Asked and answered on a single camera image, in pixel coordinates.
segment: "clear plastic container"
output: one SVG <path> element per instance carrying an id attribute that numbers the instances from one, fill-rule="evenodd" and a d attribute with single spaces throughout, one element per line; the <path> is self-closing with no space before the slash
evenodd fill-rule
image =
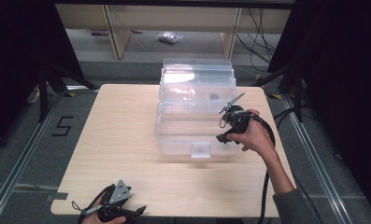
<path id="1" fill-rule="evenodd" d="M 236 143 L 216 138 L 230 128 L 220 128 L 219 111 L 235 97 L 229 60 L 164 60 L 155 123 L 161 152 L 193 158 L 236 154 Z"/>
<path id="2" fill-rule="evenodd" d="M 161 103 L 198 107 L 190 112 L 215 112 L 234 97 L 235 76 L 230 61 L 164 60 L 159 91 Z"/>

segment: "wooden table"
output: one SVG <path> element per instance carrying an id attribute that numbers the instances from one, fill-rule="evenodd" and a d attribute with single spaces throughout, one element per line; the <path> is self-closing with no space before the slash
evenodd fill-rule
<path id="1" fill-rule="evenodd" d="M 53 202 L 54 214 L 78 215 L 72 201 L 84 208 L 104 187 L 122 179 L 133 192 L 125 208 L 146 205 L 144 216 L 260 215 L 265 166 L 255 152 L 239 150 L 234 156 L 209 159 L 161 154 L 153 132 L 158 91 L 158 85 L 107 84 L 100 89 L 58 190 L 68 196 Z M 272 127 L 278 154 L 291 175 L 264 91 L 237 91 L 246 93 L 239 104 L 259 110 Z M 267 217 L 278 216 L 272 195 L 269 184 Z"/>

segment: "hand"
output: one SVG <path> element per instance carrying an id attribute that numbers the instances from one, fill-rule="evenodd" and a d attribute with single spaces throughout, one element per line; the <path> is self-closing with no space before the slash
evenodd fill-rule
<path id="1" fill-rule="evenodd" d="M 259 116 L 257 110 L 249 109 L 247 111 Z M 226 138 L 243 144 L 243 151 L 251 149 L 263 158 L 271 152 L 276 152 L 269 133 L 259 121 L 254 119 L 250 119 L 249 128 L 244 133 L 229 133 Z"/>
<path id="2" fill-rule="evenodd" d="M 95 202 L 93 207 L 97 206 L 100 202 L 101 199 L 104 197 L 105 193 L 101 195 L 101 197 Z M 123 224 L 126 221 L 126 217 L 117 217 L 109 222 L 106 222 L 106 224 Z M 102 224 L 104 222 L 100 221 L 98 218 L 97 213 L 92 213 L 91 215 L 85 217 L 82 221 L 82 224 Z"/>

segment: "sleeve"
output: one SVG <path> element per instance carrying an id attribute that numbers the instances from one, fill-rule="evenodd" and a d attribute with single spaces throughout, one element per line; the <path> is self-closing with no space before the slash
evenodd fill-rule
<path id="1" fill-rule="evenodd" d="M 319 224 L 316 215 L 310 210 L 298 189 L 282 195 L 274 195 L 273 201 L 283 224 Z"/>

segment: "finger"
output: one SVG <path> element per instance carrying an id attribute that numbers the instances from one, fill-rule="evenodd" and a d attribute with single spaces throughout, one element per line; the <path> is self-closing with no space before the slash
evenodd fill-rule
<path id="1" fill-rule="evenodd" d="M 126 221 L 126 217 L 117 217 L 107 222 L 107 224 L 123 224 L 125 221 Z"/>
<path id="2" fill-rule="evenodd" d="M 237 140 L 240 138 L 240 136 L 239 136 L 238 133 L 228 133 L 228 134 L 226 135 L 226 138 L 227 138 L 228 140 L 230 140 L 230 141 L 237 141 Z"/>
<path id="3" fill-rule="evenodd" d="M 260 114 L 258 110 L 254 110 L 254 109 L 248 109 L 247 111 L 252 113 L 252 114 L 256 114 L 257 116 L 259 116 L 259 114 Z"/>

